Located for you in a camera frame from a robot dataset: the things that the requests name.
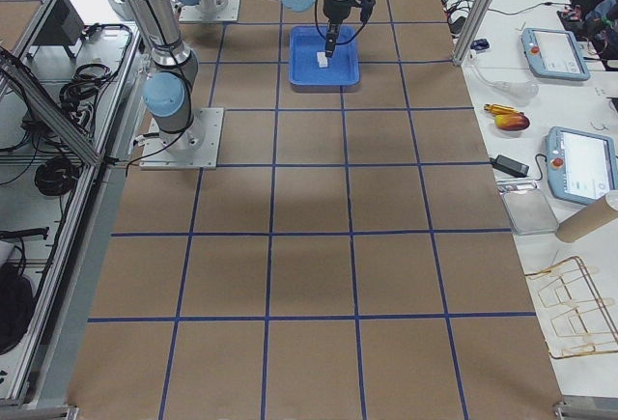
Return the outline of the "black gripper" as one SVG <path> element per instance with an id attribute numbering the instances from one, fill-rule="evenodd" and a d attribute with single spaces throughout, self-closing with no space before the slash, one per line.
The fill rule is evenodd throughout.
<path id="1" fill-rule="evenodd" d="M 328 20 L 324 54 L 327 58 L 331 58 L 334 55 L 341 25 L 349 16 L 349 4 L 347 1 L 323 0 L 323 14 Z"/>

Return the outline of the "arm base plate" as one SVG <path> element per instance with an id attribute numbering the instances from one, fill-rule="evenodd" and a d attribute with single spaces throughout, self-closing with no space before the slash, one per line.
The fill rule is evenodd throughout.
<path id="1" fill-rule="evenodd" d="M 236 22 L 239 16 L 240 0 L 200 0 L 197 5 L 183 5 L 180 23 L 222 23 Z"/>
<path id="2" fill-rule="evenodd" d="M 143 170 L 215 169 L 217 166 L 224 109 L 199 108 L 193 110 L 192 126 L 169 148 L 175 136 L 163 133 L 148 139 L 144 146 L 146 157 L 139 161 Z"/>

